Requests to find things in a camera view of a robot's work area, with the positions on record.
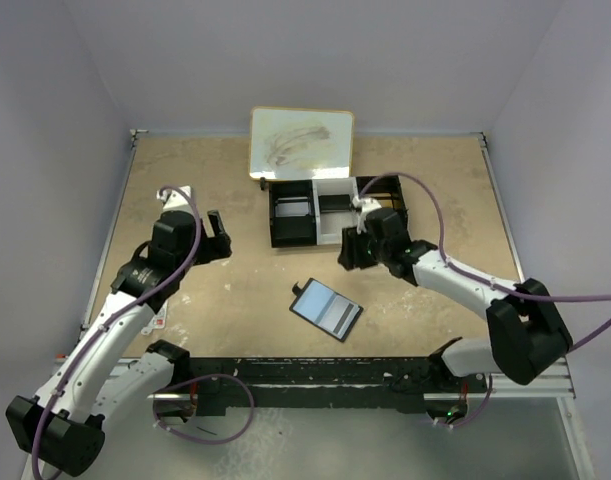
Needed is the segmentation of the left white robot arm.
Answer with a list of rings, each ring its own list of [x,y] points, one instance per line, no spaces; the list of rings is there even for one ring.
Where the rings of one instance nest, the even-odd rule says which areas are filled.
[[[16,396],[6,409],[34,478],[83,474],[139,401],[164,388],[179,392],[187,387],[190,354],[164,340],[148,346],[119,376],[112,372],[191,267],[231,254],[218,211],[200,220],[188,207],[164,209],[150,240],[119,269],[100,313],[59,370],[31,397]]]

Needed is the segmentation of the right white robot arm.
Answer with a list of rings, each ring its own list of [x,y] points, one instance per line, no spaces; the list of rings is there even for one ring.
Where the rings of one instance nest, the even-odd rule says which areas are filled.
[[[442,256],[439,248],[410,237],[401,216],[374,199],[356,199],[357,224],[342,231],[338,262],[347,271],[384,266],[389,273],[465,307],[485,321],[485,339],[456,338],[435,351],[431,383],[452,391],[466,376],[501,373],[527,385],[564,357],[573,340],[545,286],[516,283]]]

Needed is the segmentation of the black leather card holder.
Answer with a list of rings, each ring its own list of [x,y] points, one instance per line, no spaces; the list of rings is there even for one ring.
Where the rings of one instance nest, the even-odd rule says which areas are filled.
[[[292,287],[289,311],[339,342],[345,342],[364,308],[320,281],[310,278]]]

